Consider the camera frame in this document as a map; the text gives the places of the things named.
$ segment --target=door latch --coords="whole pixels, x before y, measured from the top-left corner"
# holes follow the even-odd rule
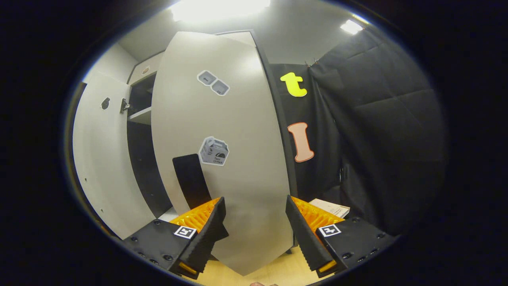
[[[125,100],[125,98],[122,98],[122,104],[120,106],[120,113],[123,114],[124,111],[126,111],[127,109],[132,109],[133,106],[131,104],[127,104],[127,101]]]

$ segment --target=ceiling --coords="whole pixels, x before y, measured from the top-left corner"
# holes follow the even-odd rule
[[[350,18],[346,10],[318,0],[272,0],[260,13],[201,24],[174,22],[166,9],[129,32],[119,44],[142,61],[165,50],[178,31],[215,34],[252,29],[270,63],[304,64],[353,37],[340,29]]]

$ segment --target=black fabric backdrop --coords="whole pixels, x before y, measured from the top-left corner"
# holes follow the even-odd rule
[[[349,206],[392,235],[420,218],[444,180],[447,130],[438,96],[414,60],[364,30],[310,67],[270,66],[287,124],[307,123],[314,151],[295,162],[298,196]],[[289,94],[280,80],[289,72],[303,78],[307,95]],[[293,137],[291,144],[294,157]]]

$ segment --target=wooden floor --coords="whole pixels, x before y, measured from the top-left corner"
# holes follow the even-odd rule
[[[278,286],[302,286],[309,285],[319,280],[315,271],[311,271],[307,261],[303,257],[299,246],[291,248],[292,254],[283,254],[270,264],[247,275],[240,274],[229,269],[220,261],[208,261],[205,271],[197,280],[192,280],[202,285],[231,285],[249,286],[253,282],[259,282],[265,286],[277,284]]]

